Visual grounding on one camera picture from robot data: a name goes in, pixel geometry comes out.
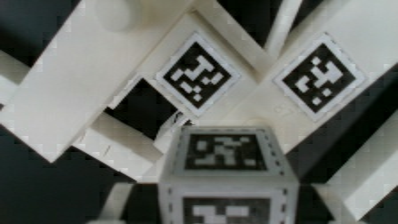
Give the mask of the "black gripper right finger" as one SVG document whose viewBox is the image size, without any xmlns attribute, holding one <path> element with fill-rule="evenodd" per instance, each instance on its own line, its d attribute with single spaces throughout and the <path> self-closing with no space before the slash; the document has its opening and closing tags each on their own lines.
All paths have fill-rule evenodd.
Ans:
<svg viewBox="0 0 398 224">
<path fill-rule="evenodd" d="M 325 184 L 302 184 L 298 189 L 297 224 L 368 224 L 353 218 Z"/>
</svg>

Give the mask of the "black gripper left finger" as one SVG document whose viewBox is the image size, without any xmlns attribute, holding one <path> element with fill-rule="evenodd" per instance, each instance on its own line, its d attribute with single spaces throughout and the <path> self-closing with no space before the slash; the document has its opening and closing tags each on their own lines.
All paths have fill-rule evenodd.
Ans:
<svg viewBox="0 0 398 224">
<path fill-rule="evenodd" d="M 153 184 L 115 183 L 98 217 L 85 224 L 158 224 L 156 196 Z"/>
</svg>

